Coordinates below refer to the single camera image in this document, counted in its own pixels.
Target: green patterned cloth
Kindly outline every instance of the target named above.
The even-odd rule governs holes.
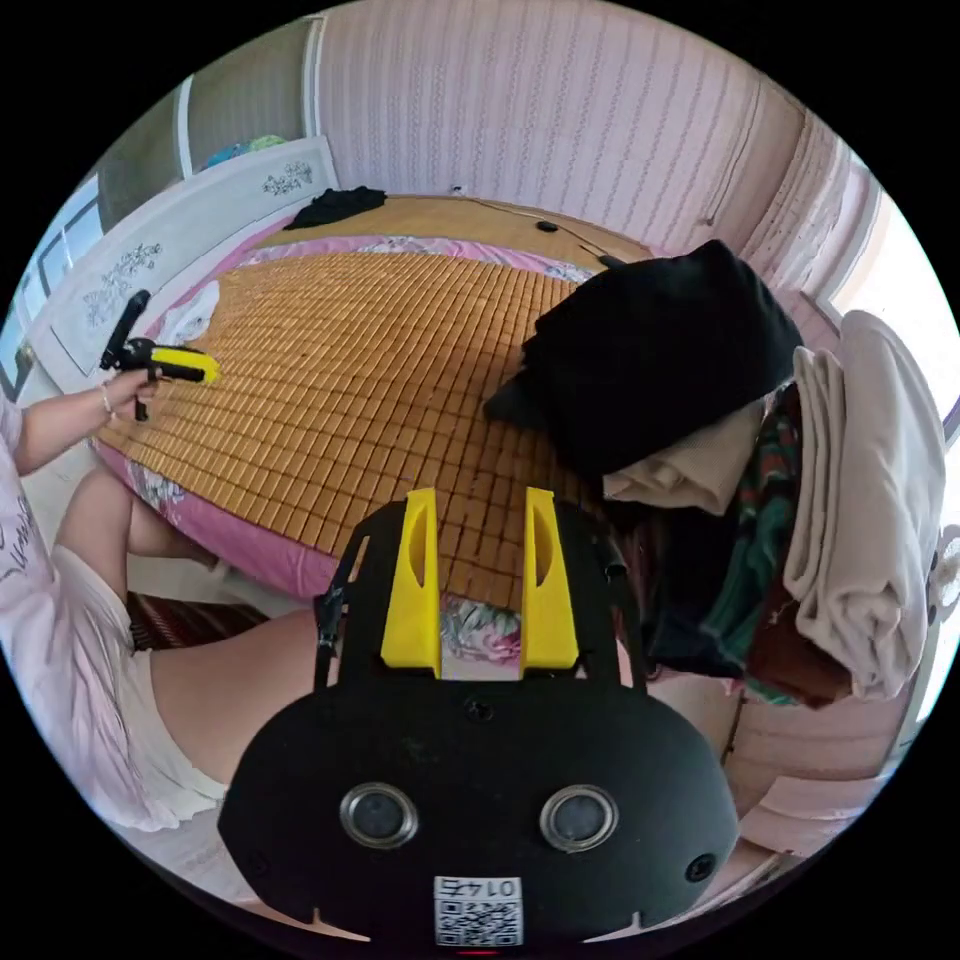
[[[800,437],[786,412],[785,393],[760,427],[753,456],[737,488],[738,531],[723,587],[700,624],[726,660],[744,669],[764,598],[790,545],[800,482]],[[770,703],[794,701],[745,676]]]

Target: yellow plastic part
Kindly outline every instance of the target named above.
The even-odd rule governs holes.
[[[569,670],[578,656],[553,494],[527,487],[520,676],[529,668]]]
[[[220,377],[220,364],[207,353],[194,353],[192,350],[177,350],[176,347],[155,347],[150,353],[154,363],[165,363],[178,367],[190,367],[203,371],[203,382],[213,383]]]
[[[388,667],[429,669],[440,679],[440,577],[433,489],[407,494],[380,655]]]

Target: woman's arm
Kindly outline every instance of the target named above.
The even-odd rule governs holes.
[[[133,370],[104,384],[104,389],[107,403],[104,403],[104,390],[95,387],[41,400],[24,411],[20,442],[13,454],[21,477],[46,466],[74,444],[96,433],[110,420],[110,410],[131,419],[137,397],[148,400],[156,386],[148,384],[146,370]]]

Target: brown cloth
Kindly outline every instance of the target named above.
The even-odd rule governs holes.
[[[787,414],[801,434],[802,449],[803,422],[796,384],[787,388],[784,401]],[[799,495],[800,484],[797,484]],[[850,673],[797,631],[799,603],[783,585],[783,561],[764,601],[760,622],[747,654],[746,672],[754,680],[798,703],[819,710],[850,695]]]
[[[243,603],[194,603],[127,594],[130,632],[136,650],[174,650],[228,640],[265,622]]]

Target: white headboard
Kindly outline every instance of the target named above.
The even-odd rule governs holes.
[[[153,295],[143,329],[244,235],[338,188],[327,140],[244,154],[163,191],[120,221],[67,274],[30,330],[37,359],[65,393],[99,379],[110,334],[137,290]]]

